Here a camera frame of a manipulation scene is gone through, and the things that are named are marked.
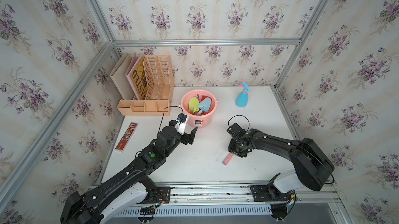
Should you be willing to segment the purple rake pink handle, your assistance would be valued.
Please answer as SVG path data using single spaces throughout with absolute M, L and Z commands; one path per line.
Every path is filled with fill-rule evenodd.
M 225 157 L 225 159 L 223 160 L 222 164 L 223 164 L 223 165 L 228 165 L 229 162 L 231 161 L 231 159 L 232 159 L 233 157 L 234 157 L 234 154 L 233 154 L 233 153 L 229 153 L 229 154 Z

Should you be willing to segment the green shovel wooden handle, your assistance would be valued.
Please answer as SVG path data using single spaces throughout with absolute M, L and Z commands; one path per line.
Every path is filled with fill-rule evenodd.
M 192 114 L 195 114 L 195 113 L 197 113 L 197 112 L 199 112 L 199 100 L 198 100 L 198 98 L 195 96 L 195 97 L 192 97 L 190 100 L 189 100 L 189 108 L 188 108 L 188 110 L 192 113 Z

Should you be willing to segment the light blue trowel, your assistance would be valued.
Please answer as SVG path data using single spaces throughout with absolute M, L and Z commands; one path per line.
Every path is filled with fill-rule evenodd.
M 199 112 L 197 113 L 197 115 L 200 116 L 203 113 L 209 112 L 211 103 L 212 103 L 212 100 L 209 100 L 208 98 L 206 100 L 203 100 L 202 102 L 200 102 L 199 103 Z

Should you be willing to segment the red shovel wooden handle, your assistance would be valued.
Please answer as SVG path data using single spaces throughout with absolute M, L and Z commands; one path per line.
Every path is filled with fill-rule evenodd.
M 199 100 L 199 102 L 202 102 L 203 100 L 206 100 L 207 98 L 208 98 L 209 100 L 212 100 L 210 97 L 203 95 L 203 96 L 201 97 L 201 99 Z

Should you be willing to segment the blue pink spray bottle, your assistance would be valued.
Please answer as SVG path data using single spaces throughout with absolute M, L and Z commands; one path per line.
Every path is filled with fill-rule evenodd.
M 248 93 L 250 92 L 250 88 L 244 80 L 241 81 L 240 87 L 242 87 L 243 90 L 236 98 L 235 105 L 237 107 L 244 108 L 248 104 Z

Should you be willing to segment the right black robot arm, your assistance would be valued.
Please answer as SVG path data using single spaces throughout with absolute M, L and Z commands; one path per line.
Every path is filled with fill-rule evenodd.
M 274 191 L 288 193 L 302 187 L 320 191 L 329 179 L 334 179 L 333 163 L 312 139 L 288 140 L 258 129 L 246 131 L 236 123 L 227 132 L 231 136 L 228 151 L 240 158 L 247 157 L 253 150 L 263 150 L 292 163 L 292 171 L 271 179 Z

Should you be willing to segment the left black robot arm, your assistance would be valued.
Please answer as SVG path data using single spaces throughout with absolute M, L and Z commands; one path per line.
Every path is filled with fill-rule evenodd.
M 130 204 L 152 200 L 157 186 L 149 175 L 161 167 L 179 144 L 193 144 L 198 128 L 179 133 L 171 125 L 157 133 L 133 161 L 116 175 L 82 195 L 68 196 L 60 216 L 62 224 L 105 224 Z

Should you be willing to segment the pink plastic bucket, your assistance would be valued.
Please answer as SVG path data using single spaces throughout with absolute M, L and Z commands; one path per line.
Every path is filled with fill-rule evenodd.
M 216 97 L 206 90 L 192 90 L 180 101 L 180 107 L 188 116 L 188 124 L 198 128 L 210 125 L 217 106 Z

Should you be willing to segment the red brown flat box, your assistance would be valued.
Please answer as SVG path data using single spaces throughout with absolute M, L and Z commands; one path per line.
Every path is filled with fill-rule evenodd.
M 138 127 L 138 123 L 133 123 L 131 122 L 130 125 L 128 126 L 128 128 L 126 129 L 124 135 L 122 136 L 122 138 L 120 139 L 120 141 L 117 143 L 116 147 L 115 147 L 115 151 L 117 152 L 123 152 L 126 148 L 126 146 L 128 145 L 132 135 L 134 134 L 135 130 Z

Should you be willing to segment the beige plastic file organizer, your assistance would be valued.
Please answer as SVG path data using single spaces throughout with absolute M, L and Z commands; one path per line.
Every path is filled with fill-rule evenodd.
M 174 76 L 169 55 L 124 54 L 110 73 L 123 116 L 170 115 Z

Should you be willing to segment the pink yellow magazine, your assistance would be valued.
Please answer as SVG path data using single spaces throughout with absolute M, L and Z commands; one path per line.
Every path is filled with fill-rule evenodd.
M 144 100 L 148 91 L 144 70 L 144 56 L 134 55 L 128 70 L 125 73 L 128 82 L 138 100 Z

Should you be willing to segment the beige folder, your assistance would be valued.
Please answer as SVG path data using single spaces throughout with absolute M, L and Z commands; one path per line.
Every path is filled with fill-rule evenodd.
M 134 98 L 133 89 L 125 76 L 132 58 L 128 53 L 123 54 L 110 73 L 112 81 L 124 100 L 132 100 Z

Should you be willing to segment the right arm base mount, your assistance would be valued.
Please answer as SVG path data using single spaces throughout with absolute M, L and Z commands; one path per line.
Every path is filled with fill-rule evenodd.
M 276 202 L 282 201 L 289 203 L 294 198 L 295 190 L 290 190 L 286 193 L 281 192 L 277 186 L 274 185 L 275 180 L 280 176 L 277 173 L 266 185 L 251 185 L 250 191 L 255 202 Z

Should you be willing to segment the aluminium front rail frame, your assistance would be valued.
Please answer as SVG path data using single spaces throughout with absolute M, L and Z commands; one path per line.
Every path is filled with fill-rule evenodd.
M 331 189 L 320 192 L 300 190 L 289 203 L 255 202 L 250 185 L 168 185 L 171 187 L 169 203 L 130 204 L 113 218 L 137 217 L 148 223 L 156 217 L 252 216 L 269 215 L 284 222 L 300 204 L 326 203 L 338 224 L 350 224 L 348 212 Z

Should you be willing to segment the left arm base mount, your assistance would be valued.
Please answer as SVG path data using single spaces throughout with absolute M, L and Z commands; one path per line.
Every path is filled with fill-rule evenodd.
M 146 177 L 140 183 L 145 186 L 147 195 L 139 204 L 161 204 L 170 202 L 171 187 L 158 187 L 149 177 Z

